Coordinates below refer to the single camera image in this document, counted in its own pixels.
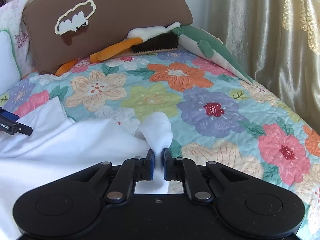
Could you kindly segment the floral quilted bedspread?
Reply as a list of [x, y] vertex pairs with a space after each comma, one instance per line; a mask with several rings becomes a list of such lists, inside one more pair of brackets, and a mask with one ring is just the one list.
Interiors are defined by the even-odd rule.
[[24, 116], [50, 99], [74, 121], [110, 118], [130, 133], [163, 112], [173, 156], [218, 161], [294, 192], [306, 208], [299, 237], [319, 239], [319, 135], [261, 84], [178, 50], [30, 74], [1, 93], [1, 106]]

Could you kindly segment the golden satin curtain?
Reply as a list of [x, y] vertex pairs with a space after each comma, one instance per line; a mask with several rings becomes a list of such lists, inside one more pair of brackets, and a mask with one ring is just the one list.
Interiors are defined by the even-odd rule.
[[319, 0], [211, 0], [208, 30], [319, 130]]

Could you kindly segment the brown pillow with cloud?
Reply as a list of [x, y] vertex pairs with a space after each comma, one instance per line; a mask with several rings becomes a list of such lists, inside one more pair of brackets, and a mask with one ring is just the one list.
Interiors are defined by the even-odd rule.
[[135, 28], [189, 25], [185, 0], [34, 0], [23, 11], [40, 74], [99, 52]]

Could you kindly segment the green white plush crocodile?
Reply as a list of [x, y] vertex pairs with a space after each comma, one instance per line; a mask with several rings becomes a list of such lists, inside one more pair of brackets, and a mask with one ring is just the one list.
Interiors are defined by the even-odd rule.
[[172, 32], [178, 36], [178, 44], [182, 48], [225, 68], [249, 84], [253, 83], [225, 45], [212, 34], [192, 25], [182, 25]]

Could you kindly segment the white fleece garment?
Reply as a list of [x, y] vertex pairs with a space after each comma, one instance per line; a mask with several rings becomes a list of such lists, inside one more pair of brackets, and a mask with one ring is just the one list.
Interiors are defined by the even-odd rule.
[[155, 154], [154, 179], [140, 182], [137, 193], [165, 194], [161, 152], [173, 139], [171, 124], [162, 112], [149, 115], [130, 131], [108, 117], [75, 122], [57, 99], [47, 101], [20, 119], [31, 135], [1, 133], [1, 239], [17, 239], [12, 217], [19, 196], [36, 187], [103, 161], [120, 165], [148, 150]]

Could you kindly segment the pink patterned white pillow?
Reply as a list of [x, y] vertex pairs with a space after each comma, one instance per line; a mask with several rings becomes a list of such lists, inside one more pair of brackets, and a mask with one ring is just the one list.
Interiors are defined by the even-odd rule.
[[35, 69], [31, 53], [27, 27], [22, 13], [29, 0], [13, 0], [1, 7], [1, 30], [6, 30], [11, 38], [14, 57], [21, 77]]

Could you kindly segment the white orange black plush bird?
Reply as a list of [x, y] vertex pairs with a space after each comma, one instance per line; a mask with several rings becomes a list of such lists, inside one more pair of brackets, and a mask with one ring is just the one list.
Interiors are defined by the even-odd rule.
[[72, 70], [82, 70], [90, 64], [96, 64], [114, 57], [129, 57], [159, 51], [172, 51], [178, 48], [178, 36], [172, 31], [180, 27], [180, 22], [163, 27], [136, 28], [129, 31], [127, 38], [113, 44], [84, 59], [77, 59], [63, 64], [55, 73], [61, 76]]

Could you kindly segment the white mahjong character pillow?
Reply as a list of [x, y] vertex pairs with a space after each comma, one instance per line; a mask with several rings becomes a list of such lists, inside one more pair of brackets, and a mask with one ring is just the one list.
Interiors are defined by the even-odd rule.
[[0, 51], [0, 93], [4, 94], [14, 84], [20, 81], [20, 72], [14, 57], [11, 37], [7, 31], [3, 30], [1, 37]]

